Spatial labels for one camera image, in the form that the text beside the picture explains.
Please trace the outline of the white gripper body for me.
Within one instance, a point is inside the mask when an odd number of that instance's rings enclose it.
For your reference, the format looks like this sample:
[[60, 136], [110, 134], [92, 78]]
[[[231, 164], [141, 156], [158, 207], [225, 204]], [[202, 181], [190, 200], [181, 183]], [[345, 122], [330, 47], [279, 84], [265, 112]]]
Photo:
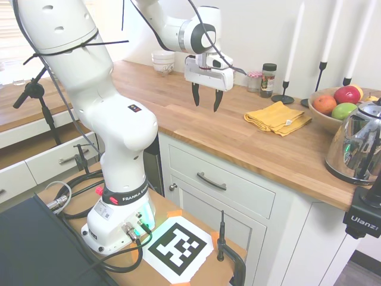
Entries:
[[185, 59], [185, 79], [188, 82], [197, 83], [219, 91], [229, 91], [233, 88], [234, 73], [228, 67], [226, 69], [201, 69], [196, 59], [187, 57]]

